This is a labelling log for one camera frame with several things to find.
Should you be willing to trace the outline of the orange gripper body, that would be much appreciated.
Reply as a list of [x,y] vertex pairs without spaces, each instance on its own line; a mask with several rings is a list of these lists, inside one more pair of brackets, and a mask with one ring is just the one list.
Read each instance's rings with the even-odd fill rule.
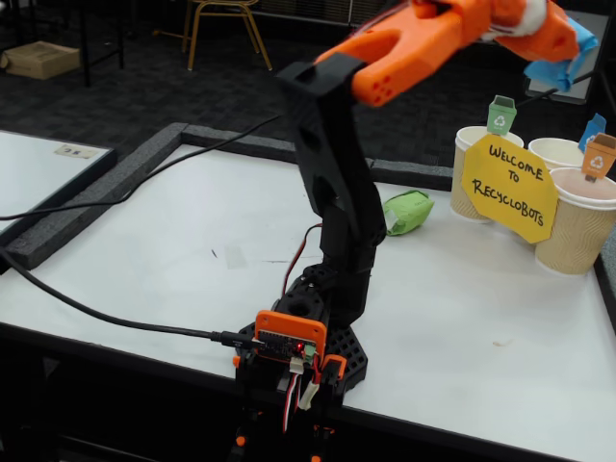
[[555,4],[527,4],[514,32],[498,36],[498,43],[528,61],[561,61],[562,19]]

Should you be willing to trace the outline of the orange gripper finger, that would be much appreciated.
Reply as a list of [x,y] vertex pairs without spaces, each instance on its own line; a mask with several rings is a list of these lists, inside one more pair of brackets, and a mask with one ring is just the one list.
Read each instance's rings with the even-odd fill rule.
[[576,23],[569,16],[565,15],[562,19],[562,30],[560,33],[560,60],[573,60],[579,53],[578,33]]

